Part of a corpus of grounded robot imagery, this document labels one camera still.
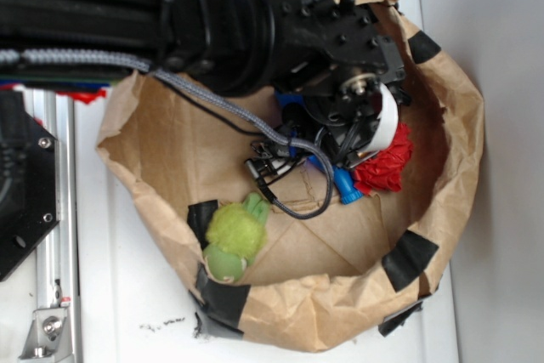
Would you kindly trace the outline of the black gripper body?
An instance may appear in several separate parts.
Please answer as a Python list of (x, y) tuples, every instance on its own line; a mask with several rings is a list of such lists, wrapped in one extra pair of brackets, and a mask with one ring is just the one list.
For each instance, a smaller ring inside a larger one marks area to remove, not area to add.
[(377, 29), (370, 4), (279, 0), (275, 10), (282, 49), (272, 83), (286, 128), (337, 167), (387, 149), (411, 97), (399, 49)]

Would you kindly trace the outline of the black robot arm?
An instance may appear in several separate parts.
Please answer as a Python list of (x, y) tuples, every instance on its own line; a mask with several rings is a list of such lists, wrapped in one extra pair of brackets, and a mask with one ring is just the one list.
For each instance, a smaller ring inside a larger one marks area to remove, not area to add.
[(226, 98), (271, 86), (303, 98), (325, 151), (353, 167), (386, 101), (407, 105), (394, 40), (359, 0), (1, 0), (1, 76), (49, 83), (122, 76), (109, 52), (183, 72)]

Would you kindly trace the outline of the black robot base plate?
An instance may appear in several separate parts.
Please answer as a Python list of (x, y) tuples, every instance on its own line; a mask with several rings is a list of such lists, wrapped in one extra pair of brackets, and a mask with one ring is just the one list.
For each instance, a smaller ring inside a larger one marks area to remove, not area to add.
[(1, 92), (1, 280), (58, 223), (56, 138), (26, 112), (23, 94)]

